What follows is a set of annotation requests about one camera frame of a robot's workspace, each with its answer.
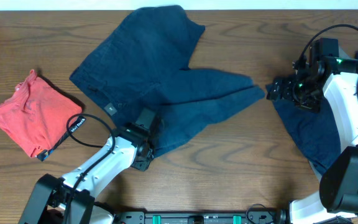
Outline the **dark blue denim shorts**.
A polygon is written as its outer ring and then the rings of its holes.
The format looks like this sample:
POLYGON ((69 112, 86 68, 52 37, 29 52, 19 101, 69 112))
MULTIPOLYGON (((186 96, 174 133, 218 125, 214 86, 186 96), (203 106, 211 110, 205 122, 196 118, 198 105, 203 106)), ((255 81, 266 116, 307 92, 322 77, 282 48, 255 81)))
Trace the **dark blue denim shorts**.
POLYGON ((178 5, 137 9, 70 80, 116 126, 135 121, 145 108, 156 112, 162 125, 154 147, 161 156, 264 97, 247 76, 190 68, 204 30, 178 5))

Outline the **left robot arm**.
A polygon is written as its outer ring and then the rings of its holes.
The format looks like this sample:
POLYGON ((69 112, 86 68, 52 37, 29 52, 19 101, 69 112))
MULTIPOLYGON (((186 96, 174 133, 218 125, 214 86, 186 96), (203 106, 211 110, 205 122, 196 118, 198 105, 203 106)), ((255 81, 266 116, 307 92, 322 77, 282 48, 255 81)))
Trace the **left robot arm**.
POLYGON ((20 223, 114 223, 114 212, 95 200, 122 171, 149 168, 159 124, 156 113, 145 108, 136 122, 111 130, 105 145, 76 169, 60 178, 45 174, 34 186, 20 223))

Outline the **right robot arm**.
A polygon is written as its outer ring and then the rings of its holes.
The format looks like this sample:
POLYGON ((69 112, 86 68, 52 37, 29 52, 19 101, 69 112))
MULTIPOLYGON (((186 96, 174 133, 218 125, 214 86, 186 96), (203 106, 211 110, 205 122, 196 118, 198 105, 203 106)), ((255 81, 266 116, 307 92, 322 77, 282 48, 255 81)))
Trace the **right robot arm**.
POLYGON ((317 192, 294 200, 287 223, 348 223, 358 217, 358 60, 336 39, 321 38, 295 73, 268 86, 288 133, 319 180, 317 192))

